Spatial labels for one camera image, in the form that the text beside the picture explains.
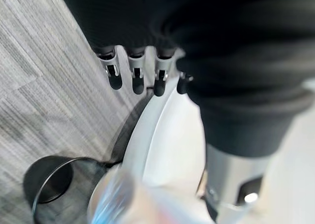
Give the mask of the left robot hand black cloth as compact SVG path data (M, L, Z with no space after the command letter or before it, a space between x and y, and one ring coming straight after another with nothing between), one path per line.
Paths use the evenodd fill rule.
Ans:
M154 46L176 65L200 108L205 202L232 224L260 192L269 160L314 93L315 0L64 0L93 51Z

